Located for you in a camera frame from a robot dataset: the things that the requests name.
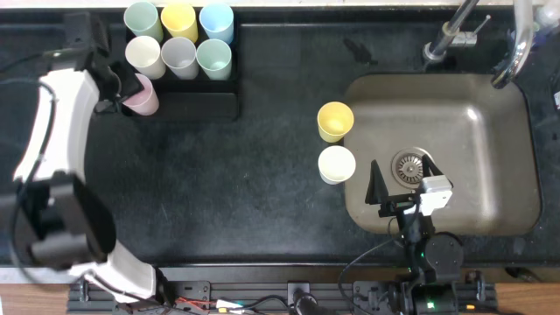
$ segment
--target sink basin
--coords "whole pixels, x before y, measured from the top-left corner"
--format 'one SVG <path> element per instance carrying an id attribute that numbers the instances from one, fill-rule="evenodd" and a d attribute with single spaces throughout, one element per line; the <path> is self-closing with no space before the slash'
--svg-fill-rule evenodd
<path id="1" fill-rule="evenodd" d="M 421 180 L 417 158 L 428 153 L 454 184 L 437 210 L 437 231 L 458 235 L 521 235 L 541 212 L 529 117 L 515 84 L 501 90 L 490 75 L 384 74 L 356 80 L 346 91 L 354 126 L 344 145 L 356 172 L 345 183 L 346 209 L 362 228 L 387 233 L 389 218 L 364 200 L 371 161 L 389 194 L 409 193 Z"/>

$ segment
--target yellow cup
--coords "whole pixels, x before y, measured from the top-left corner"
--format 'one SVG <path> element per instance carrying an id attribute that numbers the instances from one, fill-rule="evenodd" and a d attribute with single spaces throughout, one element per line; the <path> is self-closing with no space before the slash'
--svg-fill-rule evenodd
<path id="1" fill-rule="evenodd" d="M 174 3 L 161 11 L 161 22 L 173 37 L 184 37 L 196 43 L 199 29 L 196 25 L 196 13 L 190 4 Z"/>
<path id="2" fill-rule="evenodd" d="M 338 142 L 354 125 L 354 114 L 344 103 L 331 101 L 318 111 L 318 133 L 328 143 Z"/>

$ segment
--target pink cup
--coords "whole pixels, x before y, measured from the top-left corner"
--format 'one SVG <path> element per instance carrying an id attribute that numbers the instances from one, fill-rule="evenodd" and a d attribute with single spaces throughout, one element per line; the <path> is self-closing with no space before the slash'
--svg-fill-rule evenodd
<path id="1" fill-rule="evenodd" d="M 123 101 L 129 109 L 134 110 L 139 115 L 149 116 L 159 109 L 159 100 L 150 79 L 145 75 L 136 73 L 136 77 L 143 85 L 143 91 L 132 95 L 128 100 Z"/>

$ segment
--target drain strainer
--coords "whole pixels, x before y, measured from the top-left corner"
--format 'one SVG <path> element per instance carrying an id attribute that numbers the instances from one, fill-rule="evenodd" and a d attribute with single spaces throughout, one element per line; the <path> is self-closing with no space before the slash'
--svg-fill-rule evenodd
<path id="1" fill-rule="evenodd" d="M 391 171 L 395 180 L 405 188 L 415 189 L 424 176 L 422 172 L 422 156 L 428 154 L 420 148 L 400 150 L 393 157 Z"/>

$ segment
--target wooden floor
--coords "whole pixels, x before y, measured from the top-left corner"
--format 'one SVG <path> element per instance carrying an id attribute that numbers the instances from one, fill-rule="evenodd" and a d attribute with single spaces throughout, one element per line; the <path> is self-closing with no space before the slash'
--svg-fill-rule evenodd
<path id="1" fill-rule="evenodd" d="M 62 315 L 67 287 L 49 284 L 48 290 L 30 284 L 0 284 L 3 315 Z M 497 284 L 502 312 L 525 315 L 560 314 L 560 283 Z"/>

